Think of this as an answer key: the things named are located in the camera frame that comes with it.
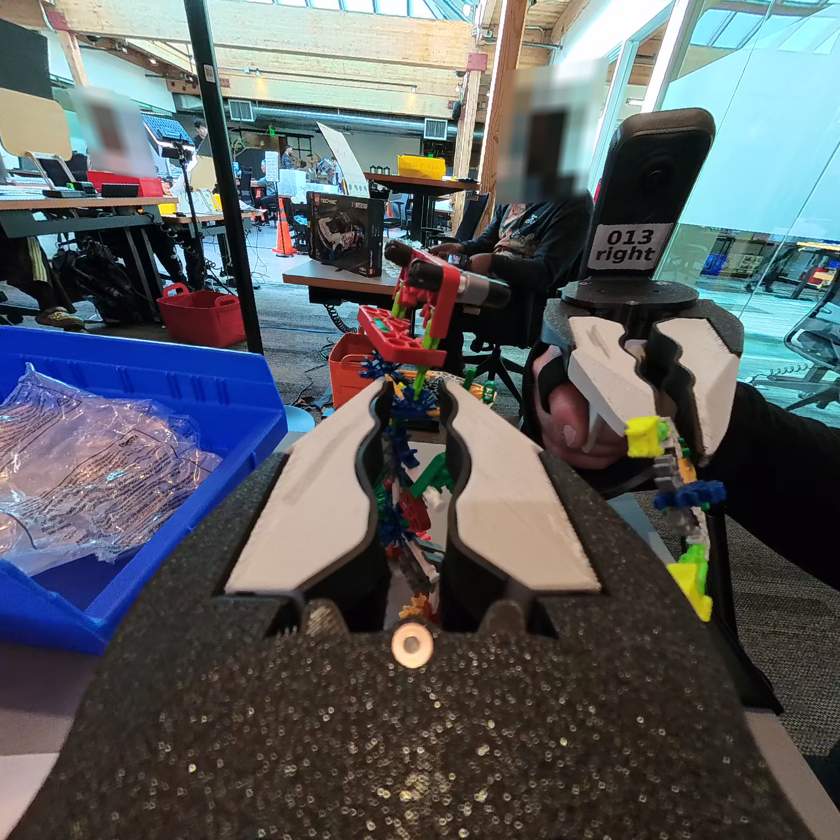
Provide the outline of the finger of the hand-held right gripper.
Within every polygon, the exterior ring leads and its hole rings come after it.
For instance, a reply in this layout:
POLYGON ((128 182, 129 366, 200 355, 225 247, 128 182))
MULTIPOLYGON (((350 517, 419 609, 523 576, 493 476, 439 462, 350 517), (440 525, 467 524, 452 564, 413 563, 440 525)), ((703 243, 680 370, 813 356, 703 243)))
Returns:
POLYGON ((735 318, 669 318, 646 344, 647 372, 696 463, 708 463, 728 431, 743 332, 735 318))
POLYGON ((659 453, 659 413, 654 387, 640 374, 640 361, 623 347, 622 324, 597 317, 569 319, 574 349, 570 382, 590 407, 589 453, 607 425, 623 434, 630 454, 659 453))

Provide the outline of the orange plastic basket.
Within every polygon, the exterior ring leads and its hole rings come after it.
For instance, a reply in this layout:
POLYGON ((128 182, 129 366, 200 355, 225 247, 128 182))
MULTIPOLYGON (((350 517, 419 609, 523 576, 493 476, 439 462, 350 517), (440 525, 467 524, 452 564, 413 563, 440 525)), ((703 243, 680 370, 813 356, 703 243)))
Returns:
POLYGON ((332 405, 338 410, 374 381, 390 376, 413 385, 417 373, 391 363, 377 353, 363 332, 349 332, 336 342, 329 354, 332 405))

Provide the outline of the red plastic basket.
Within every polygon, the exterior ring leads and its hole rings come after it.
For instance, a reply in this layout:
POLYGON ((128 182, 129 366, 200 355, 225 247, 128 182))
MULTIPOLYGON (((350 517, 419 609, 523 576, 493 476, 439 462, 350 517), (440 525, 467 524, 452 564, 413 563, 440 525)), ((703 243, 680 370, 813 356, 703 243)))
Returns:
POLYGON ((226 349, 246 339, 236 295, 189 291, 182 283, 174 283, 164 289, 156 303, 167 332, 176 342, 226 349))

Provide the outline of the black office chair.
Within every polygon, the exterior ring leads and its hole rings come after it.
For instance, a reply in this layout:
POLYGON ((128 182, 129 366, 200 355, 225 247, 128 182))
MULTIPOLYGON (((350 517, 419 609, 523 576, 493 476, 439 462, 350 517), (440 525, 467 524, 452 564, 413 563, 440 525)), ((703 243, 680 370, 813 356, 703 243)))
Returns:
POLYGON ((803 318, 784 340, 785 345, 811 367, 796 380, 794 389, 800 399, 787 411, 806 406, 827 408, 839 403, 839 286, 835 281, 824 299, 803 318))

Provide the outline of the long work desk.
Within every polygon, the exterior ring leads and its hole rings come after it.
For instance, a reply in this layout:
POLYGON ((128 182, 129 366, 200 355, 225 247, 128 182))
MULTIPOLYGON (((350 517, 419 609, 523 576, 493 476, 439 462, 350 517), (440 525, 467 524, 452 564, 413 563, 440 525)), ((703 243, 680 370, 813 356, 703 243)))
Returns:
POLYGON ((156 301, 163 286, 146 229, 163 224, 160 206, 171 201, 171 196, 93 197, 81 193, 63 198, 3 198, 1 229, 9 238, 118 231, 129 249, 129 265, 140 282, 152 320, 160 323, 156 301))

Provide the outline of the black backpack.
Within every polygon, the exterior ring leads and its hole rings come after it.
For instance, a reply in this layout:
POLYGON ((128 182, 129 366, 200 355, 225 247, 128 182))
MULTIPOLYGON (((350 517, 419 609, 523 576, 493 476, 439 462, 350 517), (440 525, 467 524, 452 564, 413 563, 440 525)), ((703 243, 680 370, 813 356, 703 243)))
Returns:
POLYGON ((108 326, 157 321, 155 306, 102 243, 90 239, 75 248, 60 246, 51 265, 69 300, 90 302, 108 326))

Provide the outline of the black metal pole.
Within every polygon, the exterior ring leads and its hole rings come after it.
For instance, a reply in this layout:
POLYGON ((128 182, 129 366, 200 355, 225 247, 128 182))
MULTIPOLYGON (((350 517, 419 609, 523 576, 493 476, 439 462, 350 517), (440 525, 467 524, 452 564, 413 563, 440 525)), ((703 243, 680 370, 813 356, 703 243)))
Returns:
POLYGON ((263 354, 264 345, 245 240, 245 221, 239 205, 233 159, 228 145, 228 128, 211 21, 205 1, 184 1, 183 5, 213 153, 217 186, 227 231, 227 247, 245 327, 245 341, 249 352, 263 354))

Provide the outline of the clear plastic bag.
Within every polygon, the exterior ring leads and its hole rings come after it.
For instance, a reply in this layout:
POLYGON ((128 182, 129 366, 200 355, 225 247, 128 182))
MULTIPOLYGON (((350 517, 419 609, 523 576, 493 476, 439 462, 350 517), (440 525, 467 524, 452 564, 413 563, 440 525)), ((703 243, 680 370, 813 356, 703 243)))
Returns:
POLYGON ((193 420, 26 363, 1 408, 1 557, 30 576, 142 548, 219 467, 193 420))

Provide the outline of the tall colourful toy construction model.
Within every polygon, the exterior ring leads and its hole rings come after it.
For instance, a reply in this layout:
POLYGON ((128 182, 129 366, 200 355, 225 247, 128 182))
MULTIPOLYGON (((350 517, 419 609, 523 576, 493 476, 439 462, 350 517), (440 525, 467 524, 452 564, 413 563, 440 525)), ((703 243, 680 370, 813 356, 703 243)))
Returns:
MULTIPOLYGON (((420 255, 419 252, 399 244, 395 244, 392 251, 396 259, 406 262, 402 268, 394 312, 389 314, 377 308, 362 309, 360 325, 371 337, 376 351, 384 361, 395 363, 405 359, 420 371, 437 363, 438 350, 434 349, 432 344, 444 337, 444 330, 452 320, 459 298, 468 293, 472 297, 478 297, 479 303, 486 303, 490 295, 490 281, 483 276, 472 276, 436 257, 420 255)), ((396 431, 392 430, 391 426, 392 415, 391 409, 390 420, 381 441, 383 438, 391 441, 395 465, 400 465, 402 461, 397 454, 396 431)), ((445 452, 442 465, 449 477, 445 452)), ((423 485, 425 490, 443 487, 450 493, 453 487, 450 477, 449 481, 438 480, 439 469, 426 469, 425 472, 429 474, 429 482, 418 481, 418 485, 423 485)), ((427 511, 424 502, 414 496, 411 486, 401 484, 393 469, 386 467, 385 456, 380 478, 382 477, 390 480, 392 487, 398 489, 397 502, 401 505, 401 510, 408 513, 419 506, 422 509, 420 521, 425 522, 427 511)), ((379 484, 380 479, 374 484, 374 489, 379 484)), ((438 573, 437 601, 432 604, 425 594, 415 595, 397 620, 397 629, 394 631, 395 645, 405 648, 409 658, 419 658, 421 648, 432 647, 432 625, 437 620, 442 620, 440 577, 443 560, 438 573)))

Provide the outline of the tall wooden table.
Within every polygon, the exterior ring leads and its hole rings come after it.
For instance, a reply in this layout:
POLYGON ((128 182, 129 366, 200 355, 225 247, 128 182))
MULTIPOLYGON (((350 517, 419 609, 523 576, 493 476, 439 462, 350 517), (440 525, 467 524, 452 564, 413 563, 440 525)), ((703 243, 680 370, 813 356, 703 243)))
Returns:
POLYGON ((412 198, 411 220, 408 222, 410 238, 423 247, 428 245, 427 235, 433 230, 435 204, 439 198, 464 192, 476 192, 479 187, 474 179, 436 180, 426 177, 364 173, 368 182, 387 187, 391 192, 412 198))

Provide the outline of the orange traffic cone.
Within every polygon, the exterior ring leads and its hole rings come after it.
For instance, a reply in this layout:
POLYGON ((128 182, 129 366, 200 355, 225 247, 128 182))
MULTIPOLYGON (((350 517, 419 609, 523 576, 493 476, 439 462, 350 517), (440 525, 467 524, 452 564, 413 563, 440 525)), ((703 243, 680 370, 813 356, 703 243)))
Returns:
POLYGON ((290 226, 287 221, 287 214, 283 198, 277 197, 277 237, 276 246, 272 249, 278 257, 294 257, 298 252, 293 244, 290 226))

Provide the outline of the small yellow-tipped toy rod assembly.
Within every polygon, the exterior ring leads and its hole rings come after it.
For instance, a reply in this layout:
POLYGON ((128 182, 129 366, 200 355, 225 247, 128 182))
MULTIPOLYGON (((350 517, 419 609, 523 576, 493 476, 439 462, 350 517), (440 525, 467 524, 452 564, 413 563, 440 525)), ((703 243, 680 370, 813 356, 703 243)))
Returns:
POLYGON ((708 515, 713 505, 724 501, 725 488, 720 481, 698 478, 692 451, 670 417, 631 418, 625 438, 630 458, 653 461, 654 508, 682 543, 682 553, 666 568, 698 618, 708 624, 713 610, 708 591, 712 556, 708 515))

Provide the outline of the person's right forearm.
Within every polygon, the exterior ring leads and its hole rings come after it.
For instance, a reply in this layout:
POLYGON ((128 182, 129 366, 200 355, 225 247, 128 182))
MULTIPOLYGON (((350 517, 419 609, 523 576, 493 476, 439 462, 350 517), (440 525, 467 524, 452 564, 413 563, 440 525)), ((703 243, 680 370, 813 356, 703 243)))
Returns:
POLYGON ((726 511, 780 557, 839 590, 839 430, 737 384, 728 431, 701 471, 726 511))

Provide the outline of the person's right hand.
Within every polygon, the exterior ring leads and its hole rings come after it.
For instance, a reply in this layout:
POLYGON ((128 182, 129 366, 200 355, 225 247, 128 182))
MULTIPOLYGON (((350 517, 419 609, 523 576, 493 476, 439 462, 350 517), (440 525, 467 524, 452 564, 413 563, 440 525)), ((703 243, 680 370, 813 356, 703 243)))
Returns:
POLYGON ((585 451, 590 405, 573 384, 566 382, 551 391, 549 411, 543 409, 538 390, 533 401, 542 446, 575 469, 606 469, 627 455, 625 437, 608 426, 601 428, 591 449, 585 451))

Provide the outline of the blue plastic bin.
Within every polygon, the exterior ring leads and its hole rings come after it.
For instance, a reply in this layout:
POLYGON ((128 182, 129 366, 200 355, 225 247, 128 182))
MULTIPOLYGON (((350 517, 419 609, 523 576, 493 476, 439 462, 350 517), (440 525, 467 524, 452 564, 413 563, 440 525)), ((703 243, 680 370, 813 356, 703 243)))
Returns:
POLYGON ((152 400, 193 420, 213 474, 132 558, 88 557, 29 577, 2 561, 1 638, 100 655, 165 558, 285 437, 287 413, 263 356, 178 343, 2 326, 2 397, 37 372, 106 397, 152 400))

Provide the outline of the black toy car box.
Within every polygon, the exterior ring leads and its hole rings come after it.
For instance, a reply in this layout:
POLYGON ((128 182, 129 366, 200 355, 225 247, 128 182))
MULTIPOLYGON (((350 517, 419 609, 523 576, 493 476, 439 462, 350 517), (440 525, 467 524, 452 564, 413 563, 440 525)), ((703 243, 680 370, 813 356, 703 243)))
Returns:
POLYGON ((309 257, 361 277, 380 277, 385 202, 322 192, 308 192, 307 202, 309 257))

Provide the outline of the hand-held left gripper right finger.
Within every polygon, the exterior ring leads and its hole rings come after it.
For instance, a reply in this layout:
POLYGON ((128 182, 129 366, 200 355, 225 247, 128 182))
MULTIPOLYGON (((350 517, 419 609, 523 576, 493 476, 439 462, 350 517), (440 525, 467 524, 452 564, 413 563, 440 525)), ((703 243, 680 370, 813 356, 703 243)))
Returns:
POLYGON ((475 631, 512 602, 526 625, 544 597, 599 595, 601 581, 552 483, 543 450, 453 382, 440 386, 452 480, 440 577, 448 631, 475 631))

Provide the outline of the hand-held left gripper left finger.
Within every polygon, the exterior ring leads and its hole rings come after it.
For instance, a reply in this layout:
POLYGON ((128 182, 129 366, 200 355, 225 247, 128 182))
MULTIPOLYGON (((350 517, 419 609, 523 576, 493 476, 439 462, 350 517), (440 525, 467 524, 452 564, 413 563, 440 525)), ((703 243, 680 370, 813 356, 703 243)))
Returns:
POLYGON ((374 484, 393 385, 374 381, 300 438, 282 459, 227 595, 279 595, 302 615, 329 600, 351 631, 380 631, 392 573, 374 484))

